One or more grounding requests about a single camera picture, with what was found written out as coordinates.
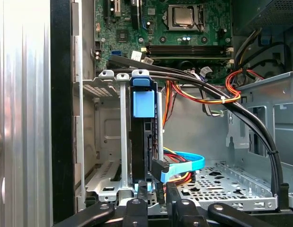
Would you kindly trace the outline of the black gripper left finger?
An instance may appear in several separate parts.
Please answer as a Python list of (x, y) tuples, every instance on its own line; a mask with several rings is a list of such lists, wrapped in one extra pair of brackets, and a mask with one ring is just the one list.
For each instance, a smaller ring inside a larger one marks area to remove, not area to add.
[[(147, 197), (147, 183), (139, 181), (138, 197), (126, 203), (125, 214), (122, 220), (124, 227), (147, 227), (148, 204), (144, 200)], [(96, 227), (110, 221), (115, 214), (115, 207), (106, 202), (99, 202), (79, 213), (56, 224), (56, 227)]]

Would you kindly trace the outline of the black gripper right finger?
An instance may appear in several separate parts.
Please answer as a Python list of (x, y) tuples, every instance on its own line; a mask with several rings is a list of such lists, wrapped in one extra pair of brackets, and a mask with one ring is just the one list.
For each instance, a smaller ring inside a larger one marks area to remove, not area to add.
[(166, 185), (166, 208), (173, 227), (209, 227), (209, 220), (228, 227), (270, 227), (249, 214), (239, 211), (225, 203), (213, 203), (208, 206), (207, 217), (201, 215), (195, 203), (182, 199), (175, 183)]

